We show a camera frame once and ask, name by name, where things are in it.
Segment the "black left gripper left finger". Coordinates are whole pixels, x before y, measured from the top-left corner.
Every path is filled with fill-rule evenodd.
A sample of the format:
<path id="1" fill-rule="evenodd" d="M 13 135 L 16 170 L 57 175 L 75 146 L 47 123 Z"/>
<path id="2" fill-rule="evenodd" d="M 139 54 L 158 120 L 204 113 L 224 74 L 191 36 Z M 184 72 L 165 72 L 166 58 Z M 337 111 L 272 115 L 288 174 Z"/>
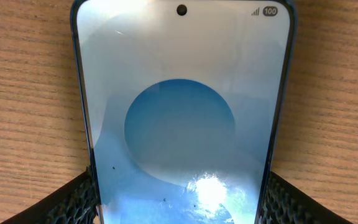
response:
<path id="1" fill-rule="evenodd" d="M 1 224 L 93 224 L 96 184 L 89 168 L 52 194 Z"/>

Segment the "blue Galaxy smartphone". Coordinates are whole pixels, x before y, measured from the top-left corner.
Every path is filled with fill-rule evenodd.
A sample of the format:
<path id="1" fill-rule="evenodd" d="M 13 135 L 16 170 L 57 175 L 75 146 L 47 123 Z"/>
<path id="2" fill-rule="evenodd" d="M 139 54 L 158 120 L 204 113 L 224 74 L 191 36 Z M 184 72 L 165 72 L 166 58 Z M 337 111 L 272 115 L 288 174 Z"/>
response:
<path id="1" fill-rule="evenodd" d="M 101 223 L 257 223 L 296 31 L 291 1 L 71 7 Z"/>

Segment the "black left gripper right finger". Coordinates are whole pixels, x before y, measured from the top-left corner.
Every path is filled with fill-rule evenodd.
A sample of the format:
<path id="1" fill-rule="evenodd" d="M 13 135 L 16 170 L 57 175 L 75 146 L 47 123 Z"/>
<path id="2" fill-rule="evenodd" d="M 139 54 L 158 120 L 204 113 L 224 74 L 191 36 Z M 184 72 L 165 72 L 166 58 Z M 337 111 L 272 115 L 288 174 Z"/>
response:
<path id="1" fill-rule="evenodd" d="M 258 224 L 352 224 L 274 172 L 269 173 Z"/>

